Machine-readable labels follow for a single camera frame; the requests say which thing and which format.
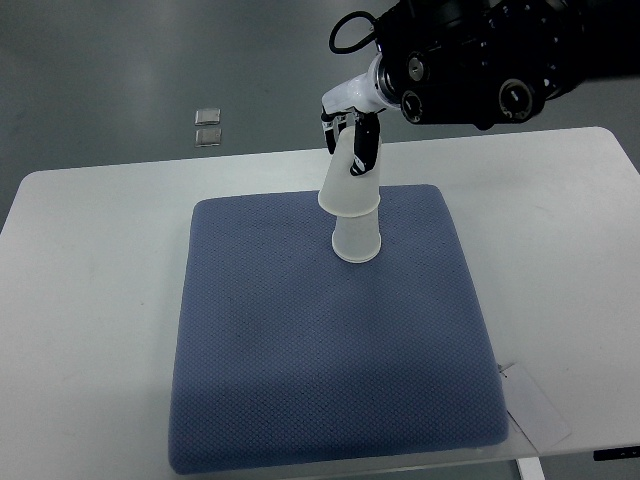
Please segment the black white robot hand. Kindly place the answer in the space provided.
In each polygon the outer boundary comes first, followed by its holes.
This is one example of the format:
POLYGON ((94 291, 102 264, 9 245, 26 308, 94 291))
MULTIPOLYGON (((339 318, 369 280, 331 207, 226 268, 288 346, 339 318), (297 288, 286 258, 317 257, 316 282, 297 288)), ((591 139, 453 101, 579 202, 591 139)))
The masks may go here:
POLYGON ((321 123, 328 151, 337 148, 336 133, 346 128, 346 117, 354 118, 352 176, 361 176, 373 170, 378 158, 380 123, 378 114, 394 107, 383 92, 382 55, 377 54, 368 70, 347 80, 321 98, 321 123))

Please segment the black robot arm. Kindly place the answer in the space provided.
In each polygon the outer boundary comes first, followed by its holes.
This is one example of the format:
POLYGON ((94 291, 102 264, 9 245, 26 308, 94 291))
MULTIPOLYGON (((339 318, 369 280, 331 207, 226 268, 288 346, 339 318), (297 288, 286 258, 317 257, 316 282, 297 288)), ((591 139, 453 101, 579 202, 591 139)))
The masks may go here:
POLYGON ((636 1, 400 1, 374 31, 412 124, 524 123, 585 81, 639 73, 636 1))

